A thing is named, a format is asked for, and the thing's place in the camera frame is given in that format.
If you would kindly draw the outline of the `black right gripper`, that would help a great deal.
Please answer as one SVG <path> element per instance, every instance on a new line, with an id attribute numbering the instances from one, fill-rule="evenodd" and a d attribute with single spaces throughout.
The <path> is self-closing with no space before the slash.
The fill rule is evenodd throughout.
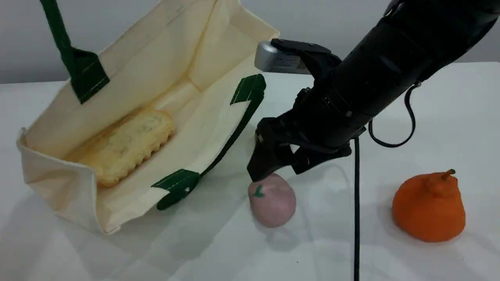
<path id="1" fill-rule="evenodd" d="M 291 110 L 262 119 L 247 165 L 252 182 L 264 180 L 289 165 L 295 174 L 302 174 L 324 162 L 351 155 L 350 146 L 342 145 L 366 125 L 365 95 L 364 82 L 318 78 L 312 88 L 298 93 Z M 294 156 L 291 144 L 300 146 Z"/>

